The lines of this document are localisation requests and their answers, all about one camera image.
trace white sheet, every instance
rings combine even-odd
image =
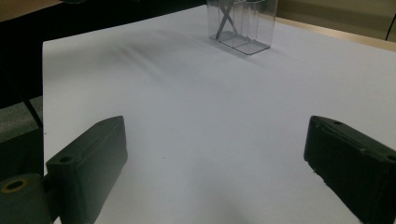
[[[44,44],[45,160],[123,115],[129,160],[96,223],[352,224],[303,159],[310,116],[396,148],[396,53],[276,23],[245,56],[206,9]]]

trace black cable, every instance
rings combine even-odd
[[[10,72],[3,66],[3,64],[4,64],[4,60],[0,55],[0,74],[3,74],[3,76],[8,81],[9,85],[11,86],[11,88],[14,89],[14,91],[18,94],[20,99],[23,101],[26,108],[29,110],[29,113],[32,115],[33,119],[35,120],[35,123],[37,124],[38,128],[43,128],[43,122],[41,122],[41,119],[38,116],[37,112],[35,111],[35,108],[32,106],[29,99],[27,99],[24,96],[24,94],[12,82]]]
[[[395,22],[395,19],[396,19],[396,13],[395,13],[395,15],[394,15],[394,17],[393,17],[392,23],[390,24],[390,27],[389,27],[388,33],[387,33],[387,37],[385,38],[385,40],[388,40],[390,31],[392,30],[393,23]]]

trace transparent box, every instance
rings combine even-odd
[[[277,0],[207,0],[209,37],[245,54],[271,47]]]

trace dark background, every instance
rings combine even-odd
[[[14,88],[28,99],[43,94],[44,41],[142,21],[205,3],[206,0],[87,0],[0,22],[0,65],[7,70],[7,76],[0,75],[0,108],[21,101]]]

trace screw hole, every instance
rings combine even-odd
[[[17,189],[17,188],[19,188],[19,187],[22,186],[22,185],[23,185],[23,181],[18,180],[18,181],[15,181],[15,182],[13,182],[13,183],[7,185],[7,189],[8,189],[8,190]]]
[[[395,156],[388,156],[388,160],[390,160],[390,161],[396,161],[396,157],[395,157]]]
[[[72,160],[71,157],[63,157],[63,158],[61,158],[60,162],[69,162],[71,160]]]
[[[28,181],[26,179],[17,179],[9,182],[7,185],[3,186],[1,191],[3,193],[12,193],[23,189],[27,185]]]

